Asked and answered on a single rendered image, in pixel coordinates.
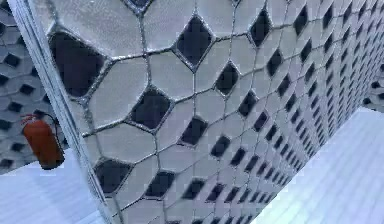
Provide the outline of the red fire extinguisher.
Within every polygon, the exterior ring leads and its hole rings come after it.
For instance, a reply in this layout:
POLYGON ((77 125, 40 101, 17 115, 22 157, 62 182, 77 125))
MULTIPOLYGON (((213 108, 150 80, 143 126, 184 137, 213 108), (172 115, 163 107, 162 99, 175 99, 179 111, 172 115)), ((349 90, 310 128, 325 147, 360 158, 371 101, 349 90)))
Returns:
POLYGON ((22 134, 43 170, 58 168, 65 161, 57 134, 44 119, 36 114, 26 114, 21 126, 22 134))

